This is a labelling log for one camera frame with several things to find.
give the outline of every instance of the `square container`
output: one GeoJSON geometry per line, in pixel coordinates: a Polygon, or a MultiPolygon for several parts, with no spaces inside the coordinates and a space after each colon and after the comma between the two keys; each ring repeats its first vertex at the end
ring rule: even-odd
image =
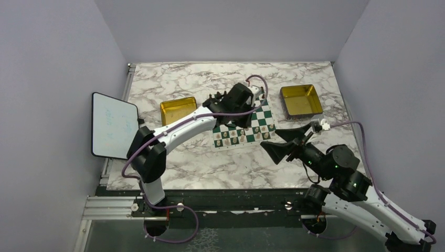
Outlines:
{"type": "Polygon", "coordinates": [[[172,101],[161,102],[162,126],[189,115],[197,108],[195,97],[187,97],[172,101]]]}
{"type": "Polygon", "coordinates": [[[323,113],[313,85],[282,87],[280,101],[287,120],[306,119],[323,113]]]}

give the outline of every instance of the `white marble surface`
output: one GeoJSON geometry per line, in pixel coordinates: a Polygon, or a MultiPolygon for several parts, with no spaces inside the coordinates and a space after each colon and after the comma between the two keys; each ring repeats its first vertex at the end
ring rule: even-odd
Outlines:
{"type": "MultiPolygon", "coordinates": [[[[269,105],[278,129],[296,128],[308,120],[285,121],[279,101],[281,87],[313,84],[330,123],[348,120],[343,99],[329,62],[303,63],[150,63],[139,64],[130,90],[129,102],[137,105],[139,115],[150,129],[160,127],[162,101],[194,96],[198,102],[210,93],[230,90],[232,85],[252,74],[262,75],[269,84],[269,105]]],[[[252,79],[253,85],[262,84],[252,79]]],[[[212,152],[211,132],[193,137],[167,156],[162,175],[165,189],[244,189],[309,187],[300,161],[275,165],[260,146],[212,152]]],[[[350,126],[338,127],[313,137],[312,142],[325,151],[335,144],[347,144],[359,157],[350,126]]],[[[122,161],[113,161],[108,190],[138,190],[136,180],[121,176],[122,161]]],[[[364,172],[361,162],[359,168],[364,172]]],[[[316,180],[316,175],[309,171],[316,180]]]]}

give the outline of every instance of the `green and white chessboard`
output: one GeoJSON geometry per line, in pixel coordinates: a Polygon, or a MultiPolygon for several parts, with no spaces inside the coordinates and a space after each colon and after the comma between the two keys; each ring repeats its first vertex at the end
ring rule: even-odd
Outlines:
{"type": "MultiPolygon", "coordinates": [[[[262,100],[262,98],[257,98],[255,106],[258,106],[262,100]]],[[[213,129],[211,150],[227,151],[259,145],[263,140],[277,138],[275,129],[273,114],[266,99],[264,105],[252,114],[252,127],[243,129],[221,125],[213,129]]]]}

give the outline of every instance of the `gold tray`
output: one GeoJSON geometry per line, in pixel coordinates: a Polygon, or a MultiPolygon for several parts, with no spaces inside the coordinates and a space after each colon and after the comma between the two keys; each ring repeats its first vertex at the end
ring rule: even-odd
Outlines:
{"type": "Polygon", "coordinates": [[[162,126],[183,118],[197,108],[195,97],[187,97],[172,101],[161,102],[162,126]]]}
{"type": "Polygon", "coordinates": [[[282,87],[280,100],[288,120],[303,119],[323,113],[313,85],[282,87]]]}

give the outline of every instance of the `table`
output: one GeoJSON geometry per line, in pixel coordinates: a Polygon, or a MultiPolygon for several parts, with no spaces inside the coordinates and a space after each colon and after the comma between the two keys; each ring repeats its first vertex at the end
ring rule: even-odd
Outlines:
{"type": "MultiPolygon", "coordinates": [[[[330,62],[173,62],[138,64],[128,102],[137,105],[139,116],[150,129],[160,127],[160,103],[195,97],[198,106],[209,94],[223,92],[252,74],[262,75],[269,85],[269,105],[278,129],[301,127],[309,120],[285,120],[279,101],[284,86],[314,85],[330,123],[349,120],[330,62]]],[[[252,79],[253,85],[262,85],[252,79]]],[[[275,165],[260,146],[212,152],[211,132],[199,134],[178,146],[167,156],[162,175],[164,189],[255,189],[309,187],[303,165],[294,160],[275,165]]],[[[337,127],[312,138],[321,150],[335,144],[346,144],[359,159],[360,154],[352,128],[337,127]]],[[[138,190],[136,180],[123,178],[124,162],[112,160],[107,190],[138,190]]],[[[364,173],[361,162],[358,170],[364,173]]],[[[135,173],[129,168],[128,173],[135,173]]],[[[312,180],[316,174],[309,171],[312,180]]],[[[329,181],[320,185],[328,187],[329,181]]]]}

